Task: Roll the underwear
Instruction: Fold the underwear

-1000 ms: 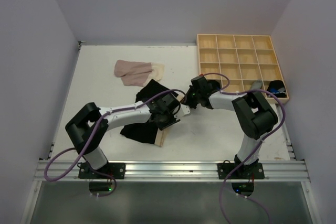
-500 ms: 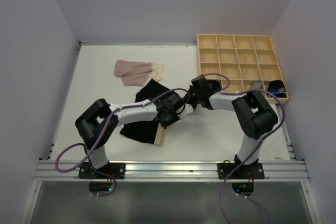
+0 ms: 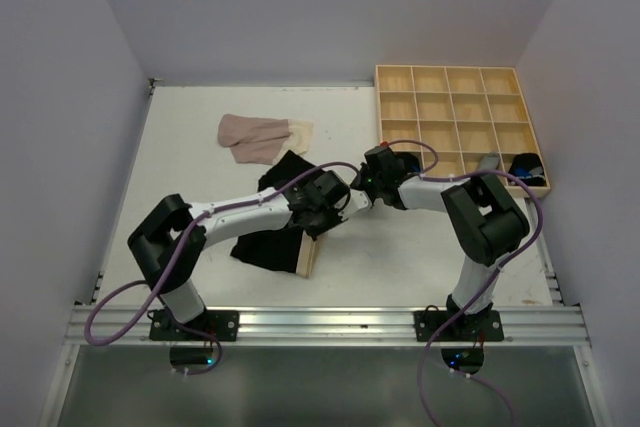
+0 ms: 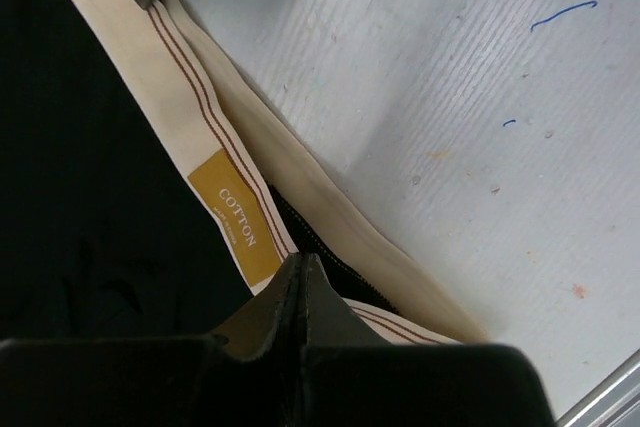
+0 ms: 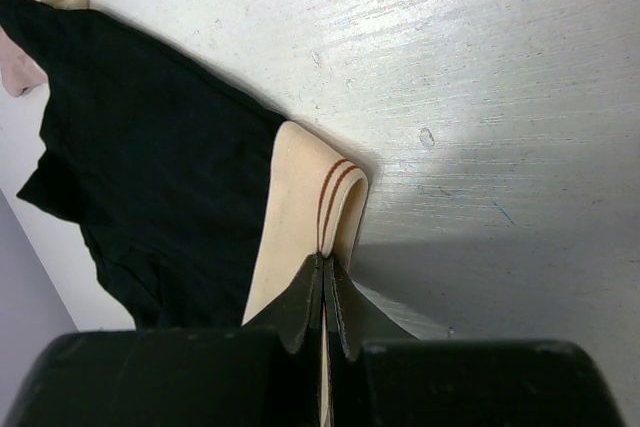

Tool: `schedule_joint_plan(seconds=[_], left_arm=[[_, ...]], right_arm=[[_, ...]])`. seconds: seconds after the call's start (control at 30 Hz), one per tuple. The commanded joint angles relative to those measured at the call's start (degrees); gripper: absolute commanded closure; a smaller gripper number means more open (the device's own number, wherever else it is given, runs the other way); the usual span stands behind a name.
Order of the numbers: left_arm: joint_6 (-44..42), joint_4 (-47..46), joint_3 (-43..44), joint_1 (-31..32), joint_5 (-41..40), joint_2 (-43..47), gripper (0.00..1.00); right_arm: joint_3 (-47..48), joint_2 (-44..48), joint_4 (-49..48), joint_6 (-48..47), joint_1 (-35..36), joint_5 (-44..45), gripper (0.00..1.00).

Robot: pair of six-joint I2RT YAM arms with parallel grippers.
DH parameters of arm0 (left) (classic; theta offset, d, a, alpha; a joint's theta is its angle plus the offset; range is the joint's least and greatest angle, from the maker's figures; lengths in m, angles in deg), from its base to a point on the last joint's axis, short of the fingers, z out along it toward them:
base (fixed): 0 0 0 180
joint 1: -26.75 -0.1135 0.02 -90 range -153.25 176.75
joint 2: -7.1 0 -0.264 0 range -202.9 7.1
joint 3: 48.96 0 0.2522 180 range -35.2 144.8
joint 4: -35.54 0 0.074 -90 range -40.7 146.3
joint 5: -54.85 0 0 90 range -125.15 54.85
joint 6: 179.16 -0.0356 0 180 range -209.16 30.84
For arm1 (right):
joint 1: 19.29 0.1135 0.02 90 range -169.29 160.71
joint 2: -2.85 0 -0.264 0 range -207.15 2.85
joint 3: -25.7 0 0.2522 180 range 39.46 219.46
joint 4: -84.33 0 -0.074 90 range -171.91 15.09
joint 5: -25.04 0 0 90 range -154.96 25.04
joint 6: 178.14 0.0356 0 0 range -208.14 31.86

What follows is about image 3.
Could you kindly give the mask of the black underwear tan waistband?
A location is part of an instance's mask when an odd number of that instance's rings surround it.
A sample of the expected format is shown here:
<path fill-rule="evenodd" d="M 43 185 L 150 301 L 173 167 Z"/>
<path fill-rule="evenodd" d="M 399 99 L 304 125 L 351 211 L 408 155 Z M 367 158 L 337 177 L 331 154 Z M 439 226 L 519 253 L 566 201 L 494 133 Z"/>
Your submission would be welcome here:
<path fill-rule="evenodd" d="M 258 181 L 258 191 L 278 189 L 314 165 L 293 151 L 271 167 Z M 300 227 L 260 231 L 240 236 L 230 256 L 242 263 L 272 272 L 310 278 L 315 262 L 315 241 Z"/>

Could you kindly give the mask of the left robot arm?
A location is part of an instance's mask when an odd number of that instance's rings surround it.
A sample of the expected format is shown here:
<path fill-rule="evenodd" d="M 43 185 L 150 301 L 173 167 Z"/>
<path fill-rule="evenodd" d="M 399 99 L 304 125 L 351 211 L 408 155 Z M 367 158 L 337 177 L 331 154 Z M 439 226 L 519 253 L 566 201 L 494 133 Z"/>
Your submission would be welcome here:
<path fill-rule="evenodd" d="M 154 296 L 173 315 L 175 331 L 193 340 L 208 326 L 204 301 L 191 281 L 203 250 L 231 238 L 288 227 L 300 227 L 317 238 L 343 222 L 341 213 L 350 200 L 348 185 L 332 171 L 231 201 L 188 203 L 173 194 L 156 205 L 127 244 Z"/>

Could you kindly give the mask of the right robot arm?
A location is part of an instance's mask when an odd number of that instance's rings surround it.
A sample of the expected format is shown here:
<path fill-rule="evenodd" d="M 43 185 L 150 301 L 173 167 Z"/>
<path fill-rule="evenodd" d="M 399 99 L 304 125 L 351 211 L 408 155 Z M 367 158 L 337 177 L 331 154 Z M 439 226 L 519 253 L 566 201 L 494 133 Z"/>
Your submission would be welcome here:
<path fill-rule="evenodd" d="M 491 310 L 502 268 L 533 239 L 522 209 L 498 179 L 497 170 L 459 177 L 426 177 L 386 145 L 364 154 L 351 187 L 397 210 L 429 210 L 448 215 L 465 254 L 457 285 L 447 299 L 445 326 L 468 339 Z"/>

